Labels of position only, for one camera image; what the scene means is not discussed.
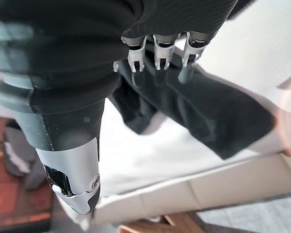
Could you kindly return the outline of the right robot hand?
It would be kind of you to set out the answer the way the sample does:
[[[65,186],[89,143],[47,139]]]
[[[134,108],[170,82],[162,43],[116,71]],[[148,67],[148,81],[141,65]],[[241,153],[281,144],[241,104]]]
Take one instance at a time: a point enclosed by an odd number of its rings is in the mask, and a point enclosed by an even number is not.
[[[121,61],[170,66],[187,35],[182,65],[193,65],[234,0],[0,0],[0,104],[15,112],[53,192],[79,214],[100,195],[99,134],[105,99]]]

